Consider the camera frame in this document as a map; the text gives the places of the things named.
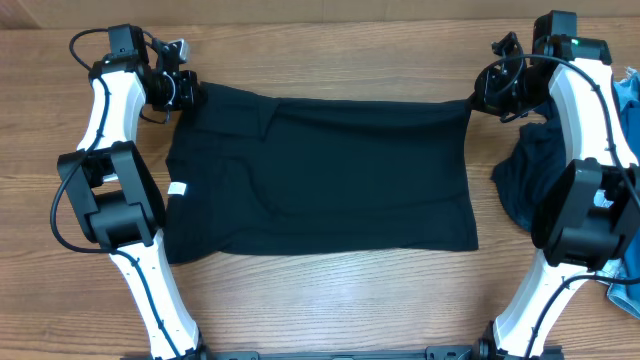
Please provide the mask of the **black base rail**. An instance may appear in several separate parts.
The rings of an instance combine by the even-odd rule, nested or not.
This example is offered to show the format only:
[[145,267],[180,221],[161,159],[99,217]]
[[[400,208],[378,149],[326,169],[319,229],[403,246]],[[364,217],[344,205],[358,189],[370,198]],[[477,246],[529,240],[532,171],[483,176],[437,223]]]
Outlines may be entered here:
[[472,360],[472,359],[516,359],[507,354],[491,354],[471,345],[429,346],[412,351],[364,351],[364,352],[300,352],[260,354],[255,351],[203,352],[182,356],[184,360]]

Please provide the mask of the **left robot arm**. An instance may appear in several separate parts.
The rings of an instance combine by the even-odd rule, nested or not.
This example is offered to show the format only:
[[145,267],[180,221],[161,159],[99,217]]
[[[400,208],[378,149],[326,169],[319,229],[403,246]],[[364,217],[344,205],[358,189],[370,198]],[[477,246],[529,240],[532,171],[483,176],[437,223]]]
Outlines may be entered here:
[[127,283],[144,322],[152,359],[209,359],[211,351],[181,299],[164,248],[163,196],[136,147],[143,109],[171,114],[206,96],[184,69],[189,46],[164,42],[130,24],[105,30],[110,50],[88,66],[94,98],[89,123],[75,151],[58,158],[61,183],[49,221],[57,241],[60,200],[68,197],[91,242],[89,254],[106,254]]

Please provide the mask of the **dark navy shirt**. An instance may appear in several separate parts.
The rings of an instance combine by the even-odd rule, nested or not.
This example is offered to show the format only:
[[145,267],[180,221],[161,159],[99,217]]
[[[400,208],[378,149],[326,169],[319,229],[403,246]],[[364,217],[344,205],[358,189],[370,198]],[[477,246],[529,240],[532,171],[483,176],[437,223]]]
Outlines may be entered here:
[[511,220],[531,231],[536,205],[540,203],[566,167],[565,145],[559,114],[552,100],[535,112],[542,123],[519,128],[511,155],[493,169],[499,200]]

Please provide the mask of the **black t-shirt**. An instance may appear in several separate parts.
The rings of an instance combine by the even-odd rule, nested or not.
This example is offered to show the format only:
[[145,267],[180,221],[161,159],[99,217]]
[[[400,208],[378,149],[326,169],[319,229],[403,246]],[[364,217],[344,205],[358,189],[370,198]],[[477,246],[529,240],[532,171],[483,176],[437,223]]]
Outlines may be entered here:
[[272,98],[207,84],[166,165],[178,188],[169,261],[215,252],[474,251],[470,110],[443,103]]

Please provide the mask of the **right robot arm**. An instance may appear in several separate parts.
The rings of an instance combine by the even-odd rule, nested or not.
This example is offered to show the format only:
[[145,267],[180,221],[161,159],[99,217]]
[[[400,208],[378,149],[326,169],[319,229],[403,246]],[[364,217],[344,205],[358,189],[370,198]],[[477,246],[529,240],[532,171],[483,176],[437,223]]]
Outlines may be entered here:
[[470,346],[427,349],[432,359],[561,359],[546,338],[572,296],[624,255],[639,229],[639,162],[619,124],[606,41],[578,36],[573,12],[534,23],[532,51],[514,33],[492,45],[472,109],[501,122],[546,100],[558,110],[566,168],[537,206],[531,267],[508,307]]

